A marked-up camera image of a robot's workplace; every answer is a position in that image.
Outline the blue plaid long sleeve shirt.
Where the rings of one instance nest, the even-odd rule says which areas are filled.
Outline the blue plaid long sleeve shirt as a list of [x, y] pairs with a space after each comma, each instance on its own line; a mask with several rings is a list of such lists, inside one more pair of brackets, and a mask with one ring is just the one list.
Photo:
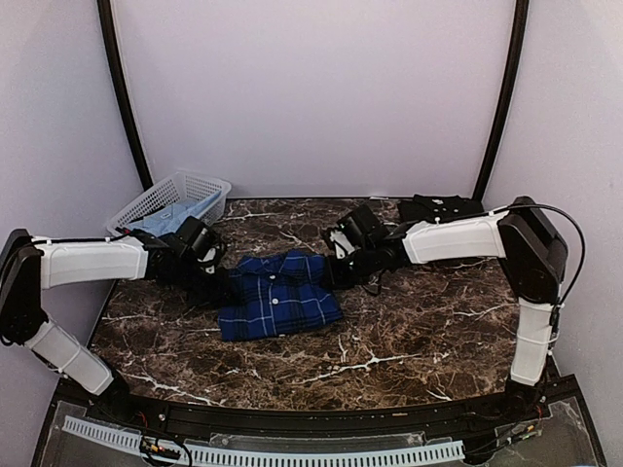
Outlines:
[[322, 328], [343, 318], [322, 286], [326, 259], [300, 250], [244, 257], [229, 271], [235, 301], [218, 311], [223, 341], [255, 341]]

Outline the black shirt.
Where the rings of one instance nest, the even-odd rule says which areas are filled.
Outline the black shirt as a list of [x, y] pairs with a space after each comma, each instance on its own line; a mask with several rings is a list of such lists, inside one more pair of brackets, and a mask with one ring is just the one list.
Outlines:
[[457, 219], [479, 216], [484, 213], [480, 201], [460, 196], [440, 197], [413, 195], [398, 203], [402, 223], [426, 221], [451, 222]]

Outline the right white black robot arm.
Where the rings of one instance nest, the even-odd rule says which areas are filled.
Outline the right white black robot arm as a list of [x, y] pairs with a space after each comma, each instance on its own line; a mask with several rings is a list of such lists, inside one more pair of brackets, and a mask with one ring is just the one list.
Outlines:
[[401, 222], [390, 229], [368, 205], [359, 205], [323, 234], [334, 252], [326, 259], [322, 284], [347, 290], [413, 265], [497, 259], [520, 316], [510, 369], [519, 384], [497, 399], [496, 412], [516, 422], [534, 405], [528, 386], [541, 378], [574, 285], [565, 281], [568, 245], [546, 215], [551, 209], [530, 197], [486, 211], [474, 199], [415, 195], [399, 202]]

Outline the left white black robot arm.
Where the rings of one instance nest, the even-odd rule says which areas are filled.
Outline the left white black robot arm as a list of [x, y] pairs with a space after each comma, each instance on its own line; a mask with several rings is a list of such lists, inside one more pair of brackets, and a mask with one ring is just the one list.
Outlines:
[[86, 349], [43, 310], [41, 294], [58, 286], [106, 280], [155, 280], [184, 291], [192, 306], [222, 306], [234, 292], [219, 263], [220, 235], [190, 217], [174, 233], [143, 230], [116, 237], [49, 238], [15, 229], [1, 251], [1, 342], [28, 348], [98, 397], [117, 424], [137, 416], [136, 401], [111, 366]]

